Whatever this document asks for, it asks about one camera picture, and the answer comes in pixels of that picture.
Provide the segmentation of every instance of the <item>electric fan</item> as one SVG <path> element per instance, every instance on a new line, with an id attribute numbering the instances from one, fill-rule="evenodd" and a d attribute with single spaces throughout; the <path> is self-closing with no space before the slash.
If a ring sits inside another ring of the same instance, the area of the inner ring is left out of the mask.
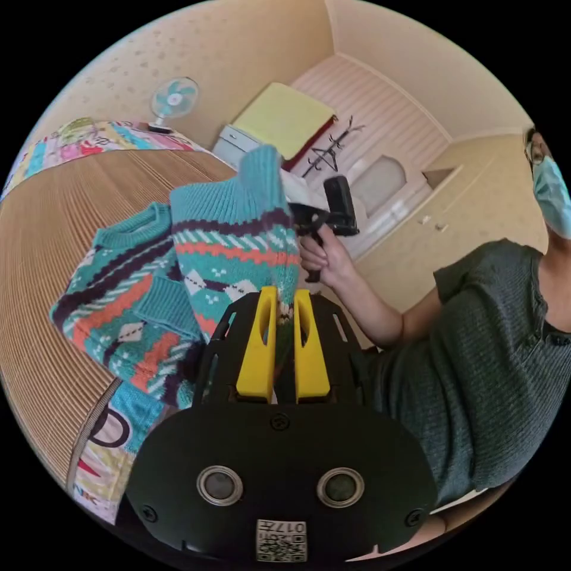
<path id="1" fill-rule="evenodd" d="M 149 130 L 170 133 L 164 125 L 166 118 L 175 119 L 190 113 L 198 99 L 198 85 L 190 77 L 177 77 L 163 83 L 150 101 L 150 108 L 157 119 L 149 123 Z"/>

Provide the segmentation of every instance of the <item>yellow pillow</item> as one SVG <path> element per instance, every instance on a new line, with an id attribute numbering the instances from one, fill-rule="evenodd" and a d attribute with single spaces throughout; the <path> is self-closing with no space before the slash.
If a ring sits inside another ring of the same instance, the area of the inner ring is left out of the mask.
<path id="1" fill-rule="evenodd" d="M 333 115 L 335 111 L 321 101 L 282 83 L 270 83 L 232 126 L 274 145 L 289 161 Z"/>

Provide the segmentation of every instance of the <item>man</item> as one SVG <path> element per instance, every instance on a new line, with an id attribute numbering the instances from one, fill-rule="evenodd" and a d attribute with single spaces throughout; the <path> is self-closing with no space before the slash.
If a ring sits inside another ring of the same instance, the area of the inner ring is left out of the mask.
<path id="1" fill-rule="evenodd" d="M 541 135 L 526 150 L 544 214 L 546 254 L 507 239 L 435 272 L 404 314 L 359 275 L 328 227 L 302 239 L 302 267 L 320 270 L 374 345 L 378 410 L 420 442 L 438 505 L 496 487 L 541 444 L 571 378 L 571 196 Z"/>

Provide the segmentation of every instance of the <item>red cushion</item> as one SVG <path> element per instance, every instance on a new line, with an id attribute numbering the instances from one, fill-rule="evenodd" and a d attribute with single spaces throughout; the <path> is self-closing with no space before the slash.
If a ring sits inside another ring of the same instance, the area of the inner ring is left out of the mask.
<path id="1" fill-rule="evenodd" d="M 332 115 L 331 118 L 303 145 L 300 152 L 292 157 L 289 161 L 284 161 L 281 168 L 284 171 L 291 171 L 293 167 L 301 160 L 302 156 L 313 146 L 313 144 L 333 125 L 335 122 L 335 115 Z"/>

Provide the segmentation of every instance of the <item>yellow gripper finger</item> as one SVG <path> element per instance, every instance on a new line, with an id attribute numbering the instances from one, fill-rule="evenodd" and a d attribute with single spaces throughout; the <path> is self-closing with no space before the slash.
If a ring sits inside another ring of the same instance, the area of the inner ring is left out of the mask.
<path id="1" fill-rule="evenodd" d="M 236 382 L 236 391 L 240 397 L 265 399 L 266 402 L 271 402 L 274 387 L 277 300 L 276 287 L 262 288 L 242 368 Z"/>
<path id="2" fill-rule="evenodd" d="M 331 387 L 309 290 L 297 290 L 294 298 L 294 351 L 297 402 L 324 400 Z"/>

